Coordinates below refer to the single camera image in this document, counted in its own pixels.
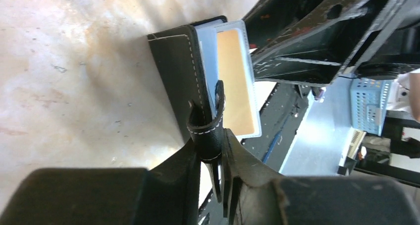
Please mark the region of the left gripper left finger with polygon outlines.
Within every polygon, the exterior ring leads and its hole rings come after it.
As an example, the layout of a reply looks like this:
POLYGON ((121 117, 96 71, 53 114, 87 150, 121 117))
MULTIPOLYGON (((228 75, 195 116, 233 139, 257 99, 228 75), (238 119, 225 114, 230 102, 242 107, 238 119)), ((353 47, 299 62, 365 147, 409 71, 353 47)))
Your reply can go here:
POLYGON ((195 225, 200 160, 189 140, 146 168, 44 168, 20 184, 3 225, 195 225))

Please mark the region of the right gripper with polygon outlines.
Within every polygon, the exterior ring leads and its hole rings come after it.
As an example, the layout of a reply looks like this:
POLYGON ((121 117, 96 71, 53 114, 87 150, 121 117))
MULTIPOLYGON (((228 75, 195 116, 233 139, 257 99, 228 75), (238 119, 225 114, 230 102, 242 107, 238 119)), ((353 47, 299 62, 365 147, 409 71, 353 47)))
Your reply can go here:
POLYGON ((257 81, 325 86, 420 67, 420 0, 259 0, 243 19, 257 81))

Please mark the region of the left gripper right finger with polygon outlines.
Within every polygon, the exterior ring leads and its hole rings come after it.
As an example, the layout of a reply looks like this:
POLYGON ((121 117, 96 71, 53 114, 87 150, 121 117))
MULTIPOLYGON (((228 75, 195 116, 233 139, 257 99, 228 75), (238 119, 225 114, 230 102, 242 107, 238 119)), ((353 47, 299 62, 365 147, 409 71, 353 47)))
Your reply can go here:
POLYGON ((378 176, 284 176, 224 130, 223 215, 230 225, 417 225, 420 214, 395 180, 378 176))

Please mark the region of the gold credit card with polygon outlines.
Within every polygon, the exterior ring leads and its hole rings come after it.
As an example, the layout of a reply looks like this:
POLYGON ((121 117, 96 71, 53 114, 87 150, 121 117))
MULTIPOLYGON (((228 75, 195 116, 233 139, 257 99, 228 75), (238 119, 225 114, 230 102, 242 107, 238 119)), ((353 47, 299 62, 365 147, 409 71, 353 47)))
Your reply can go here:
POLYGON ((218 32, 217 56, 219 78, 225 92, 224 126, 237 136, 254 134, 253 107, 240 45, 238 30, 218 32))

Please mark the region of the black leather card holder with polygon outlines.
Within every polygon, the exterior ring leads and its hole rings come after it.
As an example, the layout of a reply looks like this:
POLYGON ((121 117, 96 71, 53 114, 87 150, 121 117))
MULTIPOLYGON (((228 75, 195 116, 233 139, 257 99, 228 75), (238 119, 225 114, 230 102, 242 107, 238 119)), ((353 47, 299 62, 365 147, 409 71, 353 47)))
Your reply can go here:
POLYGON ((189 139, 194 141, 201 161, 206 164, 210 172, 213 192, 218 201, 222 201, 220 168, 223 131, 226 128, 224 126, 226 99, 224 84, 219 78, 216 34, 233 29, 238 30, 240 35, 256 127, 255 133, 251 135, 233 134, 238 139, 259 137, 262 134, 261 120, 249 40, 243 20, 228 21, 222 15, 150 33, 147 36, 181 134, 185 141, 189 139))

